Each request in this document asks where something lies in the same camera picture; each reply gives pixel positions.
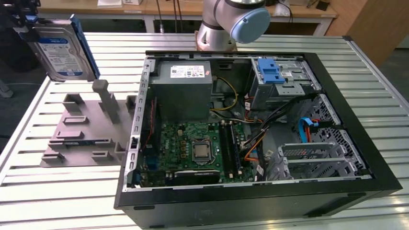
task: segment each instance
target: sticker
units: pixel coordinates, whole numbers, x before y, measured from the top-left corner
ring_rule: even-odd
[[[204,78],[204,66],[172,66],[171,78]]]
[[[251,106],[252,106],[252,104],[249,102],[244,103],[245,110],[251,110]]]
[[[141,11],[124,11],[124,13],[141,13]]]
[[[261,168],[261,166],[260,166],[260,165],[257,165],[257,172],[260,173],[260,175],[263,175],[263,174],[264,174],[264,169]]]
[[[64,76],[83,74],[78,58],[70,53],[71,45],[66,38],[40,38],[38,44],[59,74]]]
[[[287,71],[287,72],[281,72],[281,76],[283,77],[287,77],[287,78],[292,78],[293,77],[293,74],[291,71]]]

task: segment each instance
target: metal workbench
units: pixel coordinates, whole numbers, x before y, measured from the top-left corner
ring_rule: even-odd
[[[193,50],[193,34],[87,33],[91,50],[118,99],[137,94],[145,50]],[[332,217],[239,223],[195,229],[408,229],[409,106],[353,42],[341,37],[263,36],[241,51],[317,53],[404,189]],[[115,210],[120,166],[40,168],[68,92],[98,99],[92,84],[46,79],[0,156],[0,225],[6,229],[136,229]]]

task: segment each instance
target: floor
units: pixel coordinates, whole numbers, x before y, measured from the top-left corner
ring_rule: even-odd
[[[128,32],[129,27],[118,27],[116,22],[110,21],[111,24],[108,31],[114,32],[115,27],[118,32]],[[143,25],[135,23],[128,26],[135,26],[141,28]],[[84,31],[87,32],[100,32],[96,29],[98,26],[92,23],[86,23],[83,25]],[[407,100],[409,100],[409,49],[397,49],[383,66],[380,70],[384,75],[401,92]],[[26,110],[32,102],[32,98],[40,88],[40,84],[46,78],[46,71],[42,67],[26,73],[14,72],[7,65],[0,61],[0,78],[8,87],[15,92],[12,98],[0,97],[0,152],[6,147],[8,138],[16,129],[20,119],[26,113]]]

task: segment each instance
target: blue drive bracket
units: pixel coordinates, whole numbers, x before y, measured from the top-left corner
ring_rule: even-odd
[[[271,58],[259,58],[259,70],[263,76],[264,84],[284,84],[285,79],[280,74],[280,66]]]

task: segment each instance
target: green circuit board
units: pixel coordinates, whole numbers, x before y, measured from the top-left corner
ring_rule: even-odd
[[[244,141],[243,124],[233,124],[236,140]],[[193,145],[211,143],[212,159],[199,164],[193,157]],[[223,171],[223,152],[220,147],[219,123],[165,123],[161,126],[160,138],[160,170],[219,170],[221,183],[248,182],[253,180],[252,167],[241,169],[241,175],[229,178]]]

